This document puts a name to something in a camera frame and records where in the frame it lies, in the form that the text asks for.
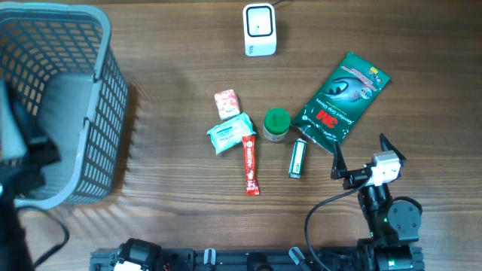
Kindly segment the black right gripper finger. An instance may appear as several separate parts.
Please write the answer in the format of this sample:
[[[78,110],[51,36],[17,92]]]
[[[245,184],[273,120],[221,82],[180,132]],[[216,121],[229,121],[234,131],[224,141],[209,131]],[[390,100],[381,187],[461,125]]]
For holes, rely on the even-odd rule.
[[[338,142],[334,143],[333,158],[334,159],[331,169],[331,179],[345,178],[347,174],[347,167],[343,158],[340,144]]]
[[[380,134],[380,146],[382,151],[394,151],[401,162],[407,161],[406,157],[390,143],[383,133]]]

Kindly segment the green white gum pack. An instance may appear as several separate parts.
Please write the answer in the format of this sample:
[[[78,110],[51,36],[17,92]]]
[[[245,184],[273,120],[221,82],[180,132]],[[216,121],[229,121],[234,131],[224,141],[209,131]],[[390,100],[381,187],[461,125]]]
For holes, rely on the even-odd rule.
[[[304,157],[307,149],[307,142],[303,139],[298,139],[293,148],[293,153],[291,155],[291,162],[288,168],[289,178],[300,178]]]

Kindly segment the green glove package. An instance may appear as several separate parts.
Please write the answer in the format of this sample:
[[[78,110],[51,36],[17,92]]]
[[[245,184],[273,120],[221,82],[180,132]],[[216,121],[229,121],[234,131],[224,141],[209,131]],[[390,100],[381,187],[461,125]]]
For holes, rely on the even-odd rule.
[[[332,153],[390,81],[381,69],[349,52],[291,125]]]

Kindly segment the green lidded small jar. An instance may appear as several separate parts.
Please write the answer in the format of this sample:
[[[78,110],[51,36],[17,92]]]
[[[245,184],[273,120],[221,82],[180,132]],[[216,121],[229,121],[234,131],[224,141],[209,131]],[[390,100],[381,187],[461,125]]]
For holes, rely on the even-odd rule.
[[[264,117],[263,134],[272,142],[282,141],[291,125],[291,116],[283,108],[272,108]]]

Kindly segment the red coffee stick sachet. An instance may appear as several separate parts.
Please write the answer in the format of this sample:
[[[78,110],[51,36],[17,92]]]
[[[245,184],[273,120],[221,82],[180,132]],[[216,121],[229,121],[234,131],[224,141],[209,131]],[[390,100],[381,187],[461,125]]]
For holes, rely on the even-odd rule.
[[[260,194],[256,175],[256,159],[255,159],[255,136],[243,137],[243,151],[245,159],[246,171],[246,195],[257,196]]]

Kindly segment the teal wet wipes pack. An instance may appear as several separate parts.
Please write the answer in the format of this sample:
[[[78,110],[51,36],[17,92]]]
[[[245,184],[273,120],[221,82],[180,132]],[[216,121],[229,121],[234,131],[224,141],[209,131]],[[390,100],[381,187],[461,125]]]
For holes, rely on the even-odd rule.
[[[220,154],[239,144],[243,137],[253,136],[255,130],[250,117],[246,113],[239,114],[206,132],[210,136],[215,153]]]

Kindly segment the orange candy pack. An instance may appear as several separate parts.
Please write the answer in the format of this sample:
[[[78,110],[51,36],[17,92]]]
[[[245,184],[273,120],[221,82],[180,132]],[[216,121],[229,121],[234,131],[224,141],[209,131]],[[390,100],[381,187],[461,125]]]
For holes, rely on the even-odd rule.
[[[239,102],[234,90],[216,93],[214,99],[221,120],[228,120],[240,114]]]

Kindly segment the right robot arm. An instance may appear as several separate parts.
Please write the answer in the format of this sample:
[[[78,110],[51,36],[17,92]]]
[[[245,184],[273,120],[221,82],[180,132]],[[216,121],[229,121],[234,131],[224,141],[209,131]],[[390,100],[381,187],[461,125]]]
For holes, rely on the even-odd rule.
[[[423,208],[408,197],[393,197],[389,184],[401,177],[406,157],[380,135],[381,151],[361,169],[346,167],[340,145],[334,145],[331,178],[343,180],[344,190],[358,194],[371,237],[357,242],[356,261],[361,270],[424,270],[419,228]]]

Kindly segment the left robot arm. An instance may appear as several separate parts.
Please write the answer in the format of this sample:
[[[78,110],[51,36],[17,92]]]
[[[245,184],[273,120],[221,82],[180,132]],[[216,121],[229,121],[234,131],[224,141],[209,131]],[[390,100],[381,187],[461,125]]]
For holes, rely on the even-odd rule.
[[[41,168],[59,160],[53,142],[24,108],[19,93],[1,80],[1,269],[34,270],[14,204],[18,194],[41,181]]]

